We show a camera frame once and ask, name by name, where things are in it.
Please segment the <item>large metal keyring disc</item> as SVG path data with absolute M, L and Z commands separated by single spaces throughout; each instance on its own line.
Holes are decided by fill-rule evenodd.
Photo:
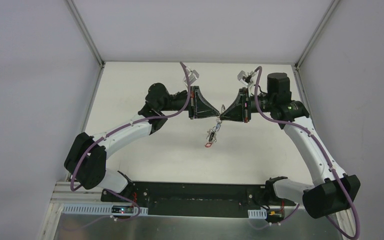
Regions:
M 224 104 L 222 104 L 219 112 L 219 116 L 216 118 L 215 126 L 213 126 L 207 131 L 206 143 L 211 142 L 213 145 L 214 143 L 217 142 L 217 133 L 220 131 L 220 128 L 223 123 L 223 121 L 221 120 L 221 114 L 224 113 L 225 111 L 226 111 L 226 107 Z

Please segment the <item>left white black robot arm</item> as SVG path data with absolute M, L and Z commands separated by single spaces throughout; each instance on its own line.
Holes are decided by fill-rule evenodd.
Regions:
M 133 141 L 161 129 L 168 120 L 164 111 L 187 111 L 192 120 L 220 115 L 202 96 L 198 86 L 169 94 L 162 83 L 154 83 L 148 89 L 144 106 L 129 121 L 96 135 L 78 134 L 64 162 L 65 169 L 84 189 L 111 190 L 120 202 L 129 201 L 133 195 L 129 186 L 131 180 L 125 174 L 107 168 L 106 161 Z

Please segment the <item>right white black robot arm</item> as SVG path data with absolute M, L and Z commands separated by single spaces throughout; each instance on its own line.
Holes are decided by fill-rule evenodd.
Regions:
M 305 184 L 285 176 L 271 178 L 265 183 L 264 200 L 270 205 L 293 201 L 304 206 L 314 219 L 350 209 L 361 182 L 356 175 L 348 175 L 318 139 L 306 107 L 292 99 L 288 75 L 270 73 L 266 92 L 255 83 L 256 75 L 254 71 L 238 74 L 244 87 L 220 118 L 247 123 L 253 113 L 269 113 L 271 122 L 277 123 L 294 143 L 312 179 L 312 184 Z

